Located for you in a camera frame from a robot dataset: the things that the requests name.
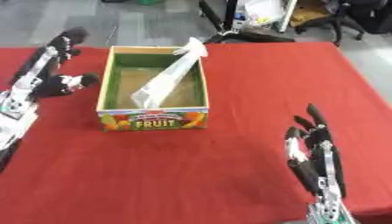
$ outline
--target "red tablecloth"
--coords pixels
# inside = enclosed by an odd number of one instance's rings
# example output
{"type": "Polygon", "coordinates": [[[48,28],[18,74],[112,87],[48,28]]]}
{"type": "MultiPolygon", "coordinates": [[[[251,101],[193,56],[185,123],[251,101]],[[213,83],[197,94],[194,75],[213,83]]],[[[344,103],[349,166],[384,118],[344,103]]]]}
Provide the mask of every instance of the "red tablecloth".
{"type": "MultiPolygon", "coordinates": [[[[303,219],[311,199],[286,166],[283,136],[316,104],[332,127],[354,214],[392,213],[392,113],[323,43],[210,45],[202,130],[109,132],[99,87],[45,99],[0,175],[6,224],[237,224],[303,219]]],[[[32,49],[0,50],[0,86],[32,49]]],[[[108,50],[85,48],[66,74],[102,74],[108,50]]]]}

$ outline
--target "fruit box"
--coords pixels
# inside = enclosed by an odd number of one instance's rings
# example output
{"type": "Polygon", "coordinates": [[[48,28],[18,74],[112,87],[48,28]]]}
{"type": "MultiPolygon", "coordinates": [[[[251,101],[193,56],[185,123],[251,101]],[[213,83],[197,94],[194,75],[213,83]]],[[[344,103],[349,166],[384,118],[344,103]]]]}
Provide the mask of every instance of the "fruit box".
{"type": "Polygon", "coordinates": [[[137,108],[130,95],[182,55],[178,47],[112,46],[97,113],[105,130],[201,129],[207,126],[208,98],[201,59],[162,103],[137,108]]]}

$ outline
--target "gray floor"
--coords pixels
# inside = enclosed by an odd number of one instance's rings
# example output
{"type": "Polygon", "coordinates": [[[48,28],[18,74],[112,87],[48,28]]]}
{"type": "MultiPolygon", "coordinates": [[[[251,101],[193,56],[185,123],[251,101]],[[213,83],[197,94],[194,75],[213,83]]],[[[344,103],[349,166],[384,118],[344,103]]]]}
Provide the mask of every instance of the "gray floor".
{"type": "MultiPolygon", "coordinates": [[[[205,39],[214,28],[199,17],[197,0],[165,0],[150,6],[101,3],[100,0],[0,0],[0,46],[36,46],[60,31],[85,26],[91,37],[87,46],[178,46],[190,36],[205,39]]],[[[220,13],[223,0],[209,0],[220,13]]],[[[288,30],[297,41],[328,41],[329,29],[313,29],[301,36],[288,30]]],[[[361,71],[381,96],[392,103],[392,36],[366,35],[353,40],[345,30],[340,50],[361,71]]]]}

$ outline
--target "chair leg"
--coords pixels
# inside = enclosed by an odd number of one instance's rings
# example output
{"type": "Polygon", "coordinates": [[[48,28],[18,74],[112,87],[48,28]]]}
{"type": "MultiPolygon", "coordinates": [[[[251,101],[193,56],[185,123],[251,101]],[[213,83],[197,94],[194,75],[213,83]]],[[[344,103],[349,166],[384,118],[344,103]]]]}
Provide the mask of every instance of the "chair leg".
{"type": "Polygon", "coordinates": [[[336,32],[336,40],[334,42],[334,44],[336,46],[340,46],[340,41],[341,41],[341,23],[338,21],[334,21],[332,22],[332,27],[336,32]]]}
{"type": "Polygon", "coordinates": [[[363,35],[365,35],[365,30],[360,25],[348,20],[342,20],[341,24],[359,32],[359,34],[355,37],[355,39],[362,40],[363,35]]]}
{"type": "Polygon", "coordinates": [[[309,21],[304,22],[301,25],[296,26],[295,31],[297,34],[301,34],[302,32],[306,32],[306,29],[309,27],[317,27],[321,25],[327,25],[332,22],[332,17],[320,17],[315,18],[309,21]]]}

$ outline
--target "robotic hand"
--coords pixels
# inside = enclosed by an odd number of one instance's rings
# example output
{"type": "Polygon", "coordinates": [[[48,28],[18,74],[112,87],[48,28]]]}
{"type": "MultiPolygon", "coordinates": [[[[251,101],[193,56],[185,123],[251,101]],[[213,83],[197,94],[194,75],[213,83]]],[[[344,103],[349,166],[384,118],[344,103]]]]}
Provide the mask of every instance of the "robotic hand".
{"type": "MultiPolygon", "coordinates": [[[[87,36],[87,31],[81,27],[62,32],[48,45],[38,48],[13,76],[11,88],[0,93],[0,172],[10,161],[25,132],[38,118],[37,89],[53,90],[50,87],[53,81],[49,80],[62,64],[81,53],[74,46],[82,43],[87,36]]],[[[75,82],[66,78],[68,83],[75,82]]],[[[91,76],[80,76],[74,86],[80,85],[82,78],[86,78],[83,81],[87,84],[92,82],[91,76]]],[[[57,80],[56,90],[64,90],[61,88],[67,87],[63,84],[65,79],[58,76],[57,80]]]]}
{"type": "Polygon", "coordinates": [[[340,154],[333,144],[326,120],[311,104],[307,112],[314,123],[295,116],[294,120],[304,129],[290,127],[285,136],[289,167],[304,188],[316,197],[316,202],[308,205],[307,220],[317,224],[355,223],[342,202],[346,197],[346,186],[340,154]],[[299,139],[304,139],[308,154],[300,150],[299,139]]]}

